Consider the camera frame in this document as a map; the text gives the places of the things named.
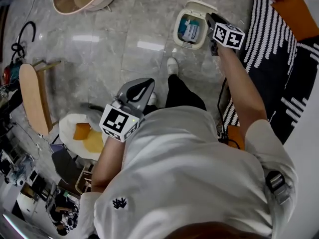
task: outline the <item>wooden stool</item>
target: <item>wooden stool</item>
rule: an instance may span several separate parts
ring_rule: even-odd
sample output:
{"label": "wooden stool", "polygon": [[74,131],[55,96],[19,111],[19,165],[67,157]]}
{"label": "wooden stool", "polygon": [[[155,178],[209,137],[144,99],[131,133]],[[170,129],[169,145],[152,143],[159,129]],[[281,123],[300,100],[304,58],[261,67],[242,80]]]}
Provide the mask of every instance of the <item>wooden stool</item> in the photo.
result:
{"label": "wooden stool", "polygon": [[34,65],[21,65],[19,80],[23,106],[31,127],[39,134],[48,135],[58,121],[52,123],[51,120],[46,98],[44,71],[58,65],[61,61],[49,64],[36,71],[35,66],[42,62],[43,60]]}

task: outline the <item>white cube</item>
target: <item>white cube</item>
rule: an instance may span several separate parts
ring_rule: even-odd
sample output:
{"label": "white cube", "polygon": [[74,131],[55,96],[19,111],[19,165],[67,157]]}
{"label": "white cube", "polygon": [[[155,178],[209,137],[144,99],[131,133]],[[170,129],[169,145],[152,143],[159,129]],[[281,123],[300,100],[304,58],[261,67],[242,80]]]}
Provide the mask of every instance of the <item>white cube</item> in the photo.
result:
{"label": "white cube", "polygon": [[238,27],[216,23],[213,39],[221,45],[239,50],[244,42],[245,33]]}
{"label": "white cube", "polygon": [[138,117],[111,105],[106,105],[100,121],[102,132],[121,142],[125,142],[139,128],[139,125]]}

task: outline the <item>red object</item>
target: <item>red object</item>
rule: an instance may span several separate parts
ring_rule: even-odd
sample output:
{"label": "red object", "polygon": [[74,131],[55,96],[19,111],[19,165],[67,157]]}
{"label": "red object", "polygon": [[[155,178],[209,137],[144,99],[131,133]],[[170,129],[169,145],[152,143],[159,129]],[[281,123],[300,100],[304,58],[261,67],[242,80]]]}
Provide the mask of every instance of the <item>red object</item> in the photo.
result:
{"label": "red object", "polygon": [[4,84],[9,84],[10,83],[10,67],[7,66],[4,71],[3,71],[3,81]]}

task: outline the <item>black pants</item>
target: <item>black pants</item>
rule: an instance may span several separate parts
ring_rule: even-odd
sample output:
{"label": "black pants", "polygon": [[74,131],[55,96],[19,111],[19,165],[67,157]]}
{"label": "black pants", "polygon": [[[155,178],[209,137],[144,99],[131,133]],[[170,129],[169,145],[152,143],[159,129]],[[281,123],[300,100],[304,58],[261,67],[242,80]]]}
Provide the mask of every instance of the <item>black pants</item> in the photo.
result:
{"label": "black pants", "polygon": [[[193,106],[206,111],[204,101],[190,91],[185,83],[175,74],[168,78],[168,95],[165,108],[177,106]],[[155,105],[146,106],[143,114],[147,115],[158,110]]]}

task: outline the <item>fluorescent light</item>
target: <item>fluorescent light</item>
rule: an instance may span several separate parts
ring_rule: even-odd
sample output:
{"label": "fluorescent light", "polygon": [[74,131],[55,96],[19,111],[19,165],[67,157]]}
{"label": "fluorescent light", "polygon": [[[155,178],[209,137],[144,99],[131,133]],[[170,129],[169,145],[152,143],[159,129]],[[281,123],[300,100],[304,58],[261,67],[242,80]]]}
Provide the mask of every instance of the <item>fluorescent light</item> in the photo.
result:
{"label": "fluorescent light", "polygon": [[160,45],[160,44],[156,44],[152,42],[143,42],[143,41],[138,42],[138,47],[142,49],[155,50],[155,51],[160,51],[164,49],[164,45]]}
{"label": "fluorescent light", "polygon": [[28,237],[26,237],[26,235],[24,233],[22,233],[22,231],[20,231],[17,228],[17,226],[9,219],[9,217],[7,215],[3,214],[3,216],[9,222],[9,224],[14,228],[14,230],[19,233],[20,236],[22,236],[24,239],[29,239]]}
{"label": "fluorescent light", "polygon": [[84,42],[99,42],[100,37],[97,35],[74,35],[73,41],[84,41]]}

